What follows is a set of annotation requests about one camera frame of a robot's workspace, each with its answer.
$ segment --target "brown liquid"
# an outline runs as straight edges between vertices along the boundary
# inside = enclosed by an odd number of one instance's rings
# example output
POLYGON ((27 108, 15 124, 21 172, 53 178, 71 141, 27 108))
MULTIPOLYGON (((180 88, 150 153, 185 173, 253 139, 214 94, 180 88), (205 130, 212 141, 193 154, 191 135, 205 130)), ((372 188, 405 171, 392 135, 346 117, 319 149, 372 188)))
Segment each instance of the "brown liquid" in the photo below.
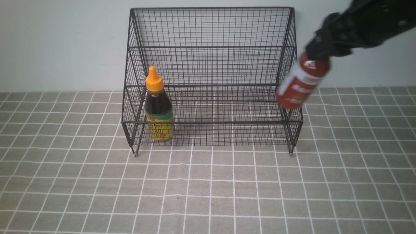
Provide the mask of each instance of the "brown liquid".
POLYGON ((144 109, 151 115, 164 115, 172 109, 172 102, 165 90, 158 92, 147 91, 144 109))

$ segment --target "black wire rack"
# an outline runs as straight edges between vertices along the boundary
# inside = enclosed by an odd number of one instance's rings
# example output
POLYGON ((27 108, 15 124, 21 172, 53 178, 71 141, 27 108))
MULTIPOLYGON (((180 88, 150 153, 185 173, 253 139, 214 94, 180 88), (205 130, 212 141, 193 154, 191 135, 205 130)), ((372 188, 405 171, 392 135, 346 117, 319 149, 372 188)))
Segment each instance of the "black wire rack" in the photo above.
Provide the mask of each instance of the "black wire rack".
POLYGON ((275 91, 297 59, 291 7, 133 8, 122 126, 141 145, 287 144, 293 153, 302 110, 275 91), (153 140, 144 111, 149 66, 173 105, 174 137, 153 140))

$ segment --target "white grid line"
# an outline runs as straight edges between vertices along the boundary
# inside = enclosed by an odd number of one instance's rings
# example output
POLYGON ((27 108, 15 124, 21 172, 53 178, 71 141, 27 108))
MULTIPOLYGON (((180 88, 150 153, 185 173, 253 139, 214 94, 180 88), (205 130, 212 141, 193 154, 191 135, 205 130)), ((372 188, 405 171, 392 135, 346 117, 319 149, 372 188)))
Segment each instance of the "white grid line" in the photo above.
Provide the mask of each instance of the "white grid line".
POLYGON ((2 102, 3 102, 3 103, 4 103, 4 102, 6 102, 7 98, 9 98, 11 94, 12 94, 12 93, 10 93, 10 92, 9 92, 9 94, 7 95, 7 97, 6 97, 6 98, 5 98, 2 102))
MULTIPOLYGON (((169 163, 171 163, 171 162, 172 162, 172 151, 169 154, 169 163)), ((165 188, 163 190, 162 207, 160 209, 159 225, 158 225, 158 228, 157 228, 157 233, 158 234, 160 233, 160 226, 161 226, 161 223, 162 223, 163 205, 165 204, 166 188, 168 186, 168 178, 169 178, 169 170, 170 170, 170 168, 171 168, 171 166, 168 165, 168 172, 166 174, 165 188)))
MULTIPOLYGON (((297 156, 297 152, 296 152, 296 148, 295 148, 295 154, 296 154, 297 163, 300 165, 299 157, 297 156)), ((304 192, 305 198, 306 198, 306 207, 308 209, 308 215, 309 215, 309 221, 311 223, 312 233, 315 234, 315 228, 313 226, 311 210, 310 210, 310 207, 309 207, 308 194, 306 192, 306 186, 305 186, 305 183, 304 183, 304 180, 303 180, 302 170, 300 168, 299 168, 299 174, 300 174, 300 179, 302 180, 303 192, 304 192)))
POLYGON ((134 233, 134 228, 136 227, 137 214, 139 213, 141 198, 143 197, 144 183, 146 181, 147 169, 149 168, 149 162, 150 162, 150 157, 151 157, 151 154, 152 154, 152 148, 153 148, 153 145, 150 146, 149 158, 147 159, 148 164, 146 165, 146 170, 144 171, 144 176, 143 176, 143 181, 142 181, 142 184, 141 184, 141 190, 140 190, 140 196, 139 196, 139 202, 137 204, 136 215, 134 216, 133 229, 131 231, 131 234, 134 233))
MULTIPOLYGON (((120 184, 119 184, 119 188, 118 188, 118 190, 117 190, 117 195, 116 195, 116 199, 114 200, 114 205, 113 205, 113 209, 112 209, 112 211, 111 211, 111 216, 110 216, 110 220, 108 221, 108 225, 107 225, 107 233, 108 233, 108 231, 109 231, 109 229, 110 229, 110 224, 111 224, 111 221, 112 221, 112 219, 113 219, 113 214, 114 214, 114 210, 115 210, 115 208, 116 208, 116 204, 117 204, 117 200, 119 199, 119 194, 120 194, 120 189, 121 189, 121 184, 123 183, 123 178, 124 178, 124 174, 126 173, 126 168, 127 168, 127 163, 129 162, 129 157, 131 156, 131 153, 130 153, 130 151, 129 151, 129 153, 127 154, 127 157, 126 157, 126 163, 124 164, 124 168, 123 168, 123 174, 122 174, 122 176, 121 176, 121 180, 120 180, 120 184)), ((92 200, 91 200, 91 205, 92 205, 92 203, 94 202, 94 198, 95 198, 95 196, 92 198, 92 200)))
MULTIPOLYGON (((335 133, 334 133, 334 130, 332 129, 332 124, 331 124, 331 122, 330 122, 330 120, 329 120, 329 117, 327 116, 327 120, 328 120, 328 122, 329 122, 329 126, 331 127, 331 133, 332 133, 332 136, 333 136, 333 138, 335 139, 336 137, 335 137, 335 133)), ((339 149, 339 146, 338 146, 338 143, 335 141, 335 145, 337 146, 337 151, 339 152, 339 153, 341 153, 341 150, 339 149)), ((341 163, 342 163, 342 166, 343 167, 345 167, 345 164, 344 164, 344 161, 343 161, 343 159, 341 158, 341 163)), ((350 183, 350 187, 351 187, 351 190, 352 190, 352 195, 353 195, 353 198, 354 198, 354 203, 355 203, 355 207, 357 208, 357 211, 358 211, 358 215, 359 215, 359 217, 361 218, 361 223, 362 223, 362 225, 363 225, 363 228, 364 228, 364 232, 367 234, 367 228, 366 228, 366 226, 365 226, 365 224, 364 224, 364 221, 362 220, 362 214, 361 214, 361 211, 360 211, 360 208, 359 208, 359 206, 358 206, 358 202, 357 202, 357 198, 356 198, 356 196, 355 196, 355 190, 354 190, 354 186, 352 186, 352 184, 351 184, 351 180, 350 180, 350 178, 349 178, 349 175, 348 175, 348 172, 347 172, 347 170, 346 169, 344 169, 344 171, 345 171, 345 175, 346 175, 346 177, 347 177, 347 180, 348 180, 348 182, 350 183)))
MULTIPOLYGON (((357 137, 355 136, 354 131, 352 131, 352 136, 354 137, 354 139, 355 139, 355 140, 357 139, 357 137)), ((370 173, 369 167, 367 166, 367 162, 366 162, 366 161, 365 161, 365 159, 364 159, 363 153, 362 153, 362 151, 361 151, 361 149, 360 149, 359 145, 358 145, 358 144, 356 144, 356 146, 357 146, 357 148, 358 148, 358 151, 360 152, 361 159, 363 160, 363 163, 364 163, 365 169, 367 170, 367 173, 368 173, 368 175, 369 175, 369 177, 370 177, 370 179, 371 179, 371 182, 372 182, 372 184, 374 185, 374 188, 375 188, 375 191, 376 191, 377 198, 378 198, 378 200, 379 200, 379 202, 380 202, 381 209, 383 210, 383 215, 384 215, 384 217, 386 217, 386 218, 387 218, 387 213, 386 213, 386 210, 385 210, 385 208, 384 208, 383 203, 381 202, 381 197, 380 197, 380 194, 379 194, 379 189, 377 188, 376 184, 374 183, 373 176, 372 176, 372 175, 371 175, 371 173, 370 173)), ((342 160, 342 165, 343 165, 343 166, 345 166, 344 159, 341 159, 341 160, 342 160)), ((355 196, 354 186, 351 186, 351 188, 352 188, 352 191, 353 191, 353 193, 354 193, 354 200, 356 201, 357 209, 358 209, 358 211, 360 211, 360 208, 359 208, 358 203, 357 203, 357 198, 356 198, 356 196, 355 196)), ((388 224, 389 224, 390 231, 393 233, 394 231, 393 231, 393 228, 391 227, 391 223, 390 223, 390 222, 388 222, 388 224)))
MULTIPOLYGON (((312 132, 312 137, 313 137, 313 138, 315 138, 315 134, 314 134, 313 130, 311 130, 311 132, 312 132)), ((337 213, 335 212, 335 207, 334 207, 334 200, 332 199, 331 190, 329 189, 329 184, 328 184, 327 176, 325 175, 325 170, 324 170, 324 167, 323 167, 323 164, 322 164, 322 160, 321 160, 321 154, 319 153, 319 150, 318 150, 318 145, 317 145, 317 143, 316 143, 316 140, 314 140, 314 142, 315 142, 316 151, 318 152, 319 164, 320 164, 320 165, 321 165, 321 167, 322 167, 322 174, 323 174, 324 179, 325 179, 325 184, 327 185, 327 189, 328 189, 328 196, 329 196, 329 200, 330 200, 330 202, 331 202, 332 212, 334 213, 334 217, 335 217, 335 218, 337 218, 337 213)), ((337 220, 337 219, 335 219, 335 221, 336 221, 336 223, 337 223, 337 229, 338 229, 338 232, 339 232, 339 233, 341 233, 341 229, 339 228, 339 223, 338 223, 338 220, 337 220)))
MULTIPOLYGON (((45 120, 44 120, 44 122, 43 123, 45 123, 46 122, 46 119, 49 117, 49 114, 45 117, 45 120)), ((55 137, 53 138, 53 140, 51 141, 51 143, 50 143, 50 146, 52 146, 52 144, 53 144, 53 141, 55 140, 55 137)), ((32 142, 30 143, 30 146, 32 146, 33 145, 33 143, 35 142, 35 138, 33 138, 33 140, 32 140, 32 142)), ((28 152, 28 150, 25 152, 25 154, 24 154, 24 156, 22 157, 22 160, 23 160, 23 158, 27 155, 27 152, 28 152)), ((21 161, 17 164, 17 166, 16 166, 16 170, 14 171, 14 173, 13 173, 13 175, 17 172, 17 169, 19 168, 19 165, 20 165, 20 163, 21 163, 21 161)), ((38 173, 38 171, 39 171, 39 169, 40 169, 40 166, 41 165, 39 165, 39 167, 38 167, 38 169, 36 170, 36 174, 38 173)), ((11 180, 11 178, 13 177, 13 175, 9 178, 9 180, 7 181, 7 183, 6 183, 6 185, 5 185, 5 188, 7 187, 7 184, 10 182, 10 180, 11 180)), ((16 210, 19 208, 19 206, 20 206, 20 204, 22 203, 22 201, 23 201, 23 198, 25 197, 25 193, 27 192, 27 190, 29 189, 29 186, 30 186, 30 184, 33 182, 33 180, 35 179, 35 177, 33 177, 32 179, 31 179, 31 181, 30 181, 30 183, 29 183, 29 185, 26 187, 26 189, 25 189, 25 192, 24 192, 24 194, 22 195, 22 197, 20 198, 20 201, 19 201, 19 203, 17 204, 17 206, 16 206, 16 210)), ((13 213, 13 215, 12 215, 12 217, 10 218, 10 221, 9 221, 9 223, 8 223, 8 225, 7 225, 7 227, 6 227, 6 231, 9 229, 9 227, 10 227, 10 225, 11 225, 11 223, 12 223, 12 221, 13 221, 13 218, 15 217, 15 215, 16 215, 16 211, 13 213)))

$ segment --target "yellow label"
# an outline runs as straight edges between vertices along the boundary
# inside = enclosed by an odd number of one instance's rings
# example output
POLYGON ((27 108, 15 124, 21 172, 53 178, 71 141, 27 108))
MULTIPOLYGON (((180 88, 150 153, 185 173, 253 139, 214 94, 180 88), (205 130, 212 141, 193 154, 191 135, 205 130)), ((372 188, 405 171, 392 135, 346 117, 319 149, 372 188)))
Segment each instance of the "yellow label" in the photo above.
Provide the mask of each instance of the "yellow label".
POLYGON ((150 134, 157 141, 166 141, 173 137, 175 126, 164 122, 173 122, 173 113, 169 111, 164 115, 151 115, 146 113, 149 122, 150 134))

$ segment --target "wall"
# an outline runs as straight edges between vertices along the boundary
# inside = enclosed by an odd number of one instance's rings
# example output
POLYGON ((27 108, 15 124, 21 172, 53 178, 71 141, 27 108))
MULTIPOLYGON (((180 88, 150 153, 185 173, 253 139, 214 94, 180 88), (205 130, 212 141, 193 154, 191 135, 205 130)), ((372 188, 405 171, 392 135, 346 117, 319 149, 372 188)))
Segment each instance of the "wall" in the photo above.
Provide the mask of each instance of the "wall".
MULTIPOLYGON (((347 0, 0 0, 0 92, 121 90, 132 7, 292 6, 298 51, 347 0)), ((333 59, 325 87, 416 85, 416 30, 333 59)))

